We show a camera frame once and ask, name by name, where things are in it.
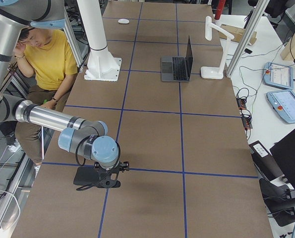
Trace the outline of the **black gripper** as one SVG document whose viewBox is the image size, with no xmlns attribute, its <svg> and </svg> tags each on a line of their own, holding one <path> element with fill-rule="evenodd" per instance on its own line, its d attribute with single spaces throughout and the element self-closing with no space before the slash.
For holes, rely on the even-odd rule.
<svg viewBox="0 0 295 238">
<path fill-rule="evenodd" d="M 95 162 L 94 170 L 98 176 L 94 186 L 97 188 L 119 188 L 121 186 L 118 180 L 119 172 L 129 171 L 129 162 L 118 162 L 111 169 L 106 170 Z"/>
</svg>

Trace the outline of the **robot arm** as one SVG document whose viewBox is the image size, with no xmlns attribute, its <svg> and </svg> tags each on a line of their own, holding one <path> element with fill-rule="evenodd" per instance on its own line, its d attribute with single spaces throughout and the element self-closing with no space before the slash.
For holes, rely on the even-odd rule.
<svg viewBox="0 0 295 238">
<path fill-rule="evenodd" d="M 17 120 L 15 136 L 35 170 L 42 164 L 43 152 L 39 133 L 42 118 L 51 114 L 62 116 L 62 111 L 77 77 L 77 66 L 65 33 L 61 29 L 43 29 L 32 26 L 33 21 L 52 16 L 61 8 L 56 0 L 0 1 L 0 65 L 7 65 L 12 57 L 26 77 L 34 76 L 37 84 L 29 89 L 26 99 L 3 96 L 0 93 L 0 119 Z M 37 8 L 32 17 L 27 10 Z M 83 121 L 75 129 L 76 118 L 65 121 L 59 137 L 59 147 L 76 156 L 95 160 L 101 170 L 90 187 L 108 186 L 111 173 L 120 169 L 119 145 L 109 136 L 100 122 Z"/>
</svg>

